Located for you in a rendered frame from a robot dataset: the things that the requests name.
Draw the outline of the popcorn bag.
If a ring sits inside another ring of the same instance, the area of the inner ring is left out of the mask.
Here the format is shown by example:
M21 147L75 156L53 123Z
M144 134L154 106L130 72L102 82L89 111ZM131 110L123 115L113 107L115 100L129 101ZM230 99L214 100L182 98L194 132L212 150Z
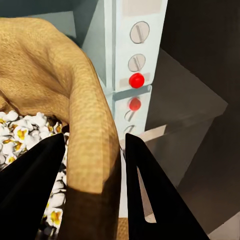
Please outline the popcorn bag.
M0 17L0 112L10 111L69 133L56 240L129 240L126 156L96 69L44 19Z

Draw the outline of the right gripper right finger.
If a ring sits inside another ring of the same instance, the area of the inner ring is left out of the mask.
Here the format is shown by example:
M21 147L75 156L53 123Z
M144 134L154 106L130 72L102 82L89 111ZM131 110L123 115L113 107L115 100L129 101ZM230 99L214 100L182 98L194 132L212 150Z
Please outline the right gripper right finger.
M145 142L125 134L129 240L210 240ZM139 168L156 223L147 222Z

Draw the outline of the microwave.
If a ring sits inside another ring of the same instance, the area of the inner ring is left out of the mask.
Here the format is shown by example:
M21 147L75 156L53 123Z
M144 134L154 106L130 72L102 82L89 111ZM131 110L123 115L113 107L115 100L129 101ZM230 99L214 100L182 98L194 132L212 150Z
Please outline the microwave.
M0 0L0 18L38 18L73 40L104 95L153 82L168 0Z

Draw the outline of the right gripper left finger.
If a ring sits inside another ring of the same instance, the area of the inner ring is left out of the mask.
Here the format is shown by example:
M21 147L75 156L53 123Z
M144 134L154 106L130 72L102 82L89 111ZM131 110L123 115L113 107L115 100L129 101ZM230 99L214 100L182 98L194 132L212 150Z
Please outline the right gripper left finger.
M0 170L0 240L35 240L66 149L52 134Z

